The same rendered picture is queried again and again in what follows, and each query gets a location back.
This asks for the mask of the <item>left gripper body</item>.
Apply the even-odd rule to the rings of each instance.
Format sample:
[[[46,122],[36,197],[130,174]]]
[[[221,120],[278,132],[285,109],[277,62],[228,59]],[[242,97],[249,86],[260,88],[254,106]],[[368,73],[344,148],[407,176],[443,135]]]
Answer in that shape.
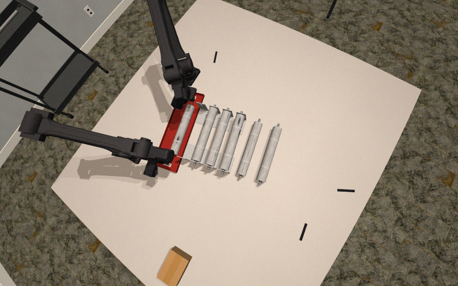
[[[195,95],[195,93],[196,93],[196,91],[197,91],[197,89],[194,88],[194,87],[189,87],[188,85],[187,85],[186,89],[187,89],[187,88],[188,88],[189,91],[191,92],[190,98],[189,98],[188,100],[189,100],[189,101],[192,101],[193,98],[194,98],[194,95]]]

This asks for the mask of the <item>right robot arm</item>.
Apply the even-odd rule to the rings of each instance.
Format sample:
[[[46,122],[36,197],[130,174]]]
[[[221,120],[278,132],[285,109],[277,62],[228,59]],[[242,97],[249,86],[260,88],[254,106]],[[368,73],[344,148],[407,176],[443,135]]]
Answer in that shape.
[[[171,163],[175,156],[173,150],[155,147],[148,138],[141,137],[139,140],[120,136],[113,137],[58,123],[53,121],[54,116],[52,112],[31,108],[30,112],[26,111],[21,122],[18,130],[21,132],[19,137],[42,142],[45,141],[46,136],[58,137],[107,149],[112,152],[112,156],[129,159],[135,164],[139,164],[141,159],[147,160],[143,174],[148,177],[155,177],[158,174],[157,163]]]

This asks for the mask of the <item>brown cardboard box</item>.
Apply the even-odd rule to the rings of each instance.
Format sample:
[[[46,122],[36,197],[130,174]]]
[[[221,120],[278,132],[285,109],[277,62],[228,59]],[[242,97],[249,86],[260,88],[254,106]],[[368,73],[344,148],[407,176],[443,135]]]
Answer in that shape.
[[[174,246],[167,255],[157,278],[168,286],[177,286],[191,259],[192,256]]]

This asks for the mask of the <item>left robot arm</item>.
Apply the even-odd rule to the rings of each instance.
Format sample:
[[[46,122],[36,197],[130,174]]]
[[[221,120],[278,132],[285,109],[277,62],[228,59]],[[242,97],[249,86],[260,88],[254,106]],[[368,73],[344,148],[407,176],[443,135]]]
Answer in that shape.
[[[190,54],[185,54],[180,45],[166,0],[147,0],[147,3],[159,44],[163,76],[174,92],[171,106],[182,109],[191,95],[186,87],[192,86],[200,69],[193,67]]]

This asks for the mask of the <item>red scrap tray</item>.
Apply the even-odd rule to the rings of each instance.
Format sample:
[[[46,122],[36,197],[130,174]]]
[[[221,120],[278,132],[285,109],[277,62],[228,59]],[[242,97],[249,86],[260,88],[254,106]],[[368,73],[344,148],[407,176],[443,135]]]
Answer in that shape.
[[[180,166],[180,162],[182,160],[182,158],[180,158],[180,157],[183,157],[183,154],[184,154],[185,149],[186,149],[186,145],[188,144],[190,135],[192,133],[193,126],[194,126],[194,124],[196,122],[196,119],[198,117],[198,113],[199,113],[199,110],[200,110],[199,106],[197,105],[197,102],[202,103],[204,97],[205,97],[205,95],[201,94],[201,93],[196,93],[196,95],[195,95],[195,101],[193,102],[193,106],[195,107],[195,109],[193,111],[190,123],[188,125],[187,130],[186,130],[185,137],[183,139],[183,143],[180,146],[180,150],[179,150],[178,155],[175,155],[174,158],[173,158],[173,161],[171,163],[169,163],[169,164],[159,164],[159,163],[157,163],[158,167],[161,167],[161,168],[164,168],[165,170],[167,169],[167,170],[170,170],[172,172],[177,173],[177,171],[179,169],[179,166]],[[173,140],[174,140],[174,138],[176,136],[176,132],[178,130],[180,121],[181,121],[181,119],[183,117],[183,114],[185,112],[186,106],[187,106],[187,104],[191,105],[191,103],[192,103],[191,101],[188,101],[188,103],[183,105],[183,109],[180,109],[180,110],[176,109],[176,108],[173,108],[173,112],[172,112],[172,114],[170,116],[167,128],[165,129],[165,132],[164,132],[163,138],[162,138],[162,140],[160,142],[159,148],[171,149],[171,146],[173,144]]]

